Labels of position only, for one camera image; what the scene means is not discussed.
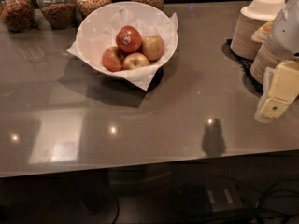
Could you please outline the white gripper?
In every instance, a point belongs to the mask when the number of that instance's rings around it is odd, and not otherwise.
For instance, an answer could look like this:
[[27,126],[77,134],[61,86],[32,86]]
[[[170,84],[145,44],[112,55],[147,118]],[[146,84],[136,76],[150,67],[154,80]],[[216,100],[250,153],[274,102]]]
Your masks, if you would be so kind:
[[[299,58],[299,0],[288,0],[276,15],[256,30],[251,39],[263,43],[271,36],[271,50],[283,59]],[[267,67],[259,113],[269,119],[281,117],[299,95],[299,62],[286,61]]]

